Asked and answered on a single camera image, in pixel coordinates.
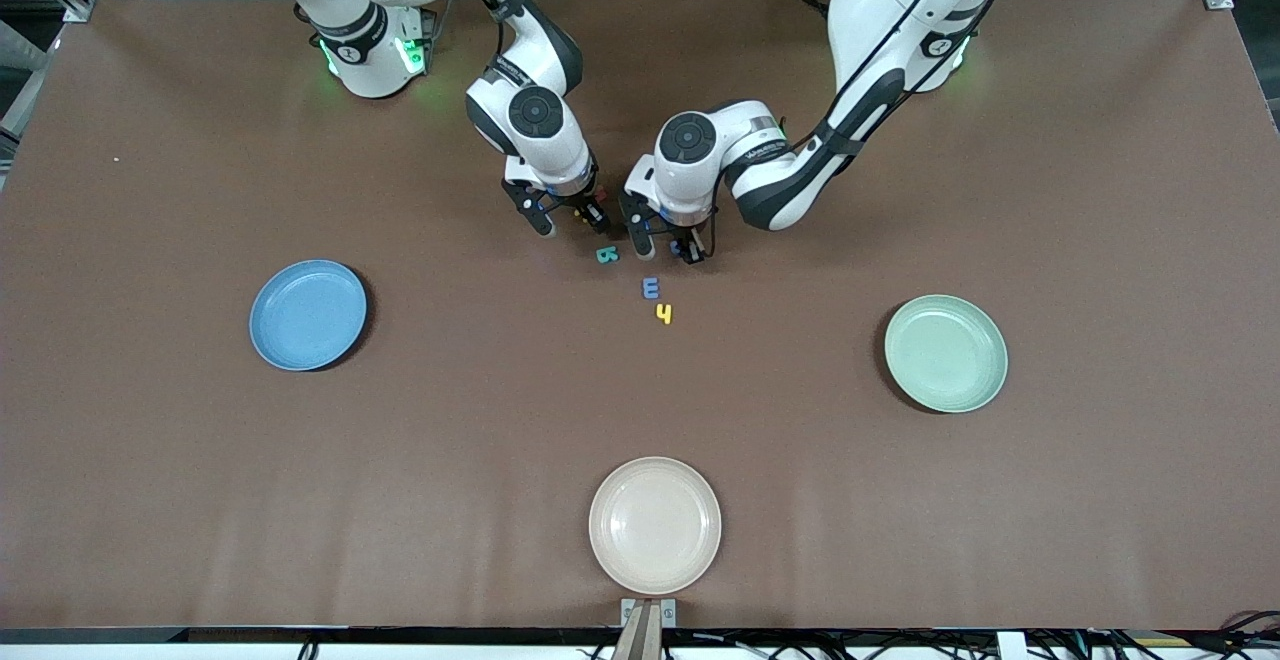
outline brown table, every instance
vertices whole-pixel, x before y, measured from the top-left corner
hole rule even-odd
[[[795,0],[543,6],[586,55],[571,101],[611,189],[678,110],[756,96],[800,136],[832,92]],[[585,226],[517,217],[463,114],[477,1],[387,101],[306,35],[270,1],[105,0],[68,31],[0,217],[5,625],[607,623],[628,593],[588,505],[648,454],[724,513],[684,624],[1280,605],[1280,141],[1229,14],[1002,0],[804,223],[726,208],[694,269],[603,267]],[[314,256],[364,272],[372,331],[278,372],[248,306]],[[1004,329],[978,413],[913,408],[881,367],[925,292]]]

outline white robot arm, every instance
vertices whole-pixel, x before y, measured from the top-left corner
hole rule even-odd
[[[421,75],[420,5],[435,0],[296,0],[320,36],[334,75],[356,95],[384,98]],[[539,235],[568,205],[595,228],[609,219],[594,200],[595,159],[567,95],[582,78],[577,45],[532,0],[484,0],[516,40],[467,90],[467,118],[507,155],[503,189]]]
[[[844,171],[902,100],[936,90],[960,67],[964,45],[991,1],[831,0],[827,35],[837,91],[818,127],[795,148],[778,148],[774,137],[767,139],[755,128],[763,122],[745,127],[723,113],[682,113],[672,118],[663,127],[654,155],[645,155],[631,171],[621,200],[636,253],[653,256],[648,237],[671,232],[673,249],[685,262],[705,258],[699,228],[714,217],[721,178],[731,184],[742,219],[751,226],[776,232],[799,221],[827,182]],[[772,119],[763,104],[751,107]],[[669,153],[671,145],[663,141],[673,123],[713,128],[707,133],[717,141],[705,157]],[[754,139],[768,145],[749,159],[733,159]],[[721,168],[722,173],[710,174],[708,168]]]

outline blue plate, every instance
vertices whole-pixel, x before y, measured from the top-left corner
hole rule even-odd
[[[351,349],[367,312],[356,272],[333,260],[303,260],[262,287],[248,313],[248,336],[276,368],[323,368]]]

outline green light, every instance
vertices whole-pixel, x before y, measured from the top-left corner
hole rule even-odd
[[[404,60],[404,69],[407,69],[411,75],[416,75],[422,72],[422,68],[426,67],[426,63],[422,59],[422,50],[417,46],[416,41],[397,40],[396,49],[399,50],[401,59]]]
[[[334,77],[338,77],[338,67],[333,64],[333,55],[329,54],[329,49],[325,49],[324,40],[320,41],[320,49],[324,51],[324,59],[329,60],[329,72]]]

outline white plate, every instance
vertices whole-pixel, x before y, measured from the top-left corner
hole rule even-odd
[[[681,460],[631,460],[600,483],[591,501],[591,550],[618,585],[669,595],[707,572],[719,550],[719,503]]]

